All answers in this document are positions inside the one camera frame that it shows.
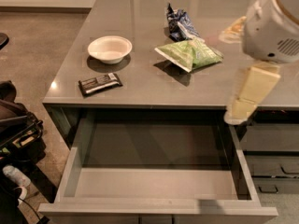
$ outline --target floor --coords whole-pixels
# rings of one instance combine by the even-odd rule
[[[18,91],[16,101],[25,104],[44,121],[46,157],[37,165],[56,186],[69,151],[42,100],[86,17],[86,12],[0,12],[0,32],[10,37],[0,51],[0,80],[12,80]],[[26,201],[35,210],[47,202],[33,184],[28,190]],[[279,217],[268,224],[299,223],[299,195],[263,194],[260,198],[262,205],[278,208]],[[27,205],[23,203],[20,209],[30,224],[38,222]]]

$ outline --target desk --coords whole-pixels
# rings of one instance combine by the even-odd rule
[[[223,63],[186,74],[153,50],[172,42],[165,34],[168,1],[188,11],[201,37],[223,52]],[[239,45],[221,43],[218,35],[253,1],[96,0],[43,101],[71,153],[55,203],[42,204],[39,211],[61,223],[264,223],[274,217],[275,208],[260,205],[235,129],[221,118],[236,75],[252,59]],[[104,35],[131,40],[130,55],[117,65],[89,57],[88,45]],[[295,63],[282,67],[282,79],[261,104],[263,109],[298,108],[298,71]],[[79,80],[108,72],[116,72],[123,87],[82,97]],[[194,151],[197,156],[181,144],[190,142],[194,148],[201,139],[205,142],[196,149],[199,153]],[[179,148],[170,155],[173,159],[166,155],[171,163],[157,162],[150,149],[153,161],[145,161],[140,155],[144,149],[136,149],[144,140],[165,153],[171,149],[166,140]],[[207,151],[204,163],[193,159]],[[186,162],[176,162],[180,152]],[[182,164],[201,168],[194,174]]]

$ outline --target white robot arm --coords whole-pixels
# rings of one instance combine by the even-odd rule
[[[257,63],[227,105],[224,120],[234,125],[246,121],[278,83],[279,67],[274,63],[299,60],[299,0],[257,0],[229,32],[237,29],[244,53]]]

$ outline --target bowl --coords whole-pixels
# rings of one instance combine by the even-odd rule
[[[88,46],[88,53],[102,63],[119,63],[130,53],[132,43],[120,36],[103,36]]]

